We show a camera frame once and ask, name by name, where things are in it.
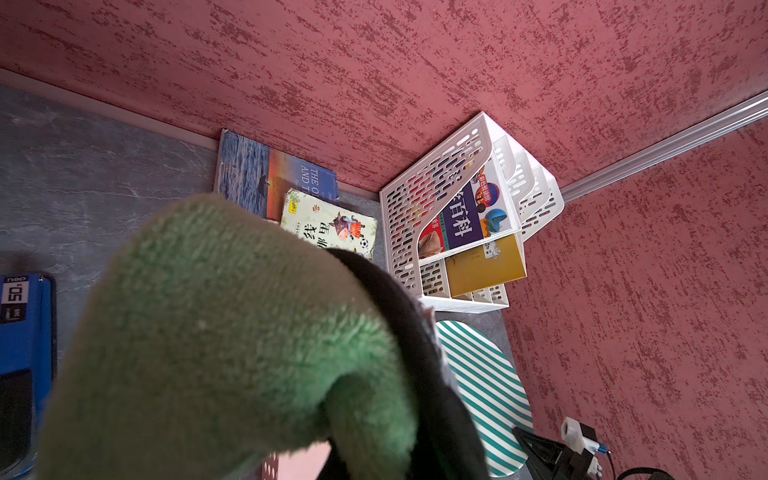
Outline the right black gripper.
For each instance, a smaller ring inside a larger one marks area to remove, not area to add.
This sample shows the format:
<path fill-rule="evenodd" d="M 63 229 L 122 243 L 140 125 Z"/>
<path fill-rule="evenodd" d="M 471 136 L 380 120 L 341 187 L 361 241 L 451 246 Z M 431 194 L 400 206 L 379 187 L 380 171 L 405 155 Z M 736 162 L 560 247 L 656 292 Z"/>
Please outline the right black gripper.
<path fill-rule="evenodd" d="M 527 455 L 526 465 L 533 479 L 588 480 L 594 455 L 587 450 L 577 453 L 565 444 L 540 437 L 529 431 L 512 429 L 517 443 Z"/>

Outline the green white striped plate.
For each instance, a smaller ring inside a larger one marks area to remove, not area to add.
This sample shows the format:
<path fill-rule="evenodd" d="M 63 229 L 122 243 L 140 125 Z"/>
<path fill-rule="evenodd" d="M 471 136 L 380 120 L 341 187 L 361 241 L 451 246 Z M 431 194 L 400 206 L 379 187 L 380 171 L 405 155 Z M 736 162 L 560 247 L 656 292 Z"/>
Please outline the green white striped plate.
<path fill-rule="evenodd" d="M 489 475 L 503 478 L 517 473 L 528 456 L 513 429 L 531 432 L 533 418 L 515 368 L 495 343 L 465 323 L 440 321 L 437 333 L 484 445 Z"/>

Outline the green microfibre cloth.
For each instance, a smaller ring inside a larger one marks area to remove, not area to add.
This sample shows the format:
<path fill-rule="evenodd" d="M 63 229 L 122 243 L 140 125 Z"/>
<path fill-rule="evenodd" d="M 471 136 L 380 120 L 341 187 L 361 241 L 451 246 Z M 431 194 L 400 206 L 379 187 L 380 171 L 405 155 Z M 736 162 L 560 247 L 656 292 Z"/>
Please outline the green microfibre cloth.
<path fill-rule="evenodd" d="M 385 270 L 215 194 L 145 224 L 92 288 L 41 479 L 237 479 L 326 441 L 323 479 L 485 479 L 433 312 Z"/>

